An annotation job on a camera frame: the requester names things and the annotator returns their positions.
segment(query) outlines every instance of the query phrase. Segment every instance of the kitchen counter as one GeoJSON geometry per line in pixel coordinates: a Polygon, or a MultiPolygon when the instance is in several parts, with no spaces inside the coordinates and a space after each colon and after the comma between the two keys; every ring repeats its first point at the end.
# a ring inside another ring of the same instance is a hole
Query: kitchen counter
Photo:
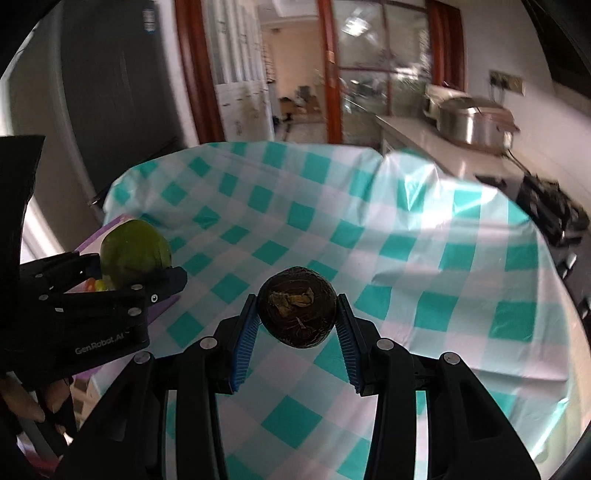
{"type": "Polygon", "coordinates": [[[399,143],[392,145],[395,150],[401,145],[410,147],[432,159],[449,175],[467,180],[473,180],[475,175],[523,177],[523,172],[506,158],[458,147],[441,137],[437,128],[425,120],[396,116],[377,118],[383,130],[382,139],[389,144],[399,143]]]}

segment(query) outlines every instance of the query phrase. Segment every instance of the black cable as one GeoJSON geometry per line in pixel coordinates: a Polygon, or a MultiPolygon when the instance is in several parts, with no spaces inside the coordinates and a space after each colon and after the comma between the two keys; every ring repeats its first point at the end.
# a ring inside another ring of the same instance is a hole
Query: black cable
{"type": "Polygon", "coordinates": [[[527,174],[527,175],[531,175],[531,172],[526,168],[525,165],[523,165],[523,163],[521,163],[519,160],[517,160],[517,158],[515,158],[515,156],[513,155],[513,152],[509,149],[507,150],[507,154],[505,154],[505,158],[507,160],[509,160],[510,162],[514,163],[515,165],[517,165],[519,167],[519,169],[521,171],[523,171],[523,173],[527,174]]]}

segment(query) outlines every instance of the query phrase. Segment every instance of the dark round fruit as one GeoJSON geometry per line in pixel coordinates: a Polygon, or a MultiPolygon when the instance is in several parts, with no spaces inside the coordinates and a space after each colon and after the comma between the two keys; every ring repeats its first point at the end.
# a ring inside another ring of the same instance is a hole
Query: dark round fruit
{"type": "Polygon", "coordinates": [[[291,267],[272,276],[261,287],[256,302],[269,333],[295,348],[322,343],[335,326],[335,290],[308,268],[291,267]]]}

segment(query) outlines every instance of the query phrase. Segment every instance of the teal and white tablecloth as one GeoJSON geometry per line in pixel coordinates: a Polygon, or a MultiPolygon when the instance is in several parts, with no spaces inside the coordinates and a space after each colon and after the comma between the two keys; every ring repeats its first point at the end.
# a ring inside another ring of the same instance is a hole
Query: teal and white tablecloth
{"type": "MultiPolygon", "coordinates": [[[[455,351],[537,455],[569,393],[563,286],[543,238],[496,189],[408,153],[273,142],[207,144],[132,168],[105,203],[158,228],[189,273],[150,326],[157,355],[236,315],[275,273],[302,265],[413,353],[455,351]]],[[[417,476],[426,471],[418,395],[417,476]]],[[[263,328],[249,376],[219,397],[233,479],[361,479],[376,398],[349,385],[336,334],[289,348],[263,328]]],[[[174,403],[169,419],[174,418],[174,403]]],[[[168,424],[174,438],[174,422],[168,424]]]]}

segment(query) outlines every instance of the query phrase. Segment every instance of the green fruit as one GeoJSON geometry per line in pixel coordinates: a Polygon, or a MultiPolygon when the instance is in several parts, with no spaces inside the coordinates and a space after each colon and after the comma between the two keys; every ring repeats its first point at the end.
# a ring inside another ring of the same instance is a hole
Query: green fruit
{"type": "Polygon", "coordinates": [[[100,245],[103,278],[114,288],[142,283],[147,274],[171,264],[168,242],[143,220],[130,220],[119,225],[100,245]]]}

